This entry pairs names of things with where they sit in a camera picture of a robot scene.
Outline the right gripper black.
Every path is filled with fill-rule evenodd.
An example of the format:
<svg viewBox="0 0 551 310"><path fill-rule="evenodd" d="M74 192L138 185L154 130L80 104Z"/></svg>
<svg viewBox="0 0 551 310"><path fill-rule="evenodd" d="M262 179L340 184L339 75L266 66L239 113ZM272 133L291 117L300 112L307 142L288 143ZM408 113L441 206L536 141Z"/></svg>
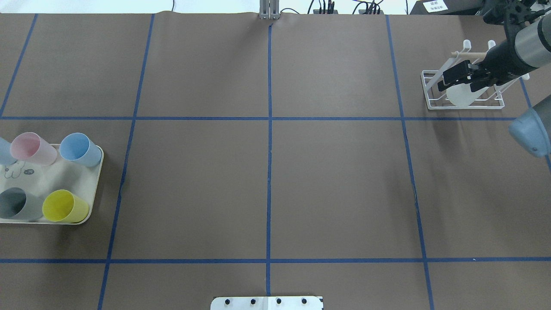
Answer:
<svg viewBox="0 0 551 310"><path fill-rule="evenodd" d="M466 84L470 86L471 92L476 92L491 86L490 82L489 70L482 65L473 64L467 59L445 70L443 80L438 82L437 86L438 90L443 92L452 86Z"/></svg>

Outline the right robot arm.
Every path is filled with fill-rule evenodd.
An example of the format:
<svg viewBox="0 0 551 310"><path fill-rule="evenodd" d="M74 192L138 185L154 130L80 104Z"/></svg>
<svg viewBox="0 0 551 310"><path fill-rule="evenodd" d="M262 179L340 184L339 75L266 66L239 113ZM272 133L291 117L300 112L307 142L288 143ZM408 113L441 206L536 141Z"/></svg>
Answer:
<svg viewBox="0 0 551 310"><path fill-rule="evenodd" d="M502 86L551 61L550 16L544 15L535 23L520 28L506 24L506 41L490 48L479 63L464 60L443 72L438 83L443 92L466 84L471 93L490 86ZM531 155L541 158L550 153L551 102L547 96L517 117L508 132Z"/></svg>

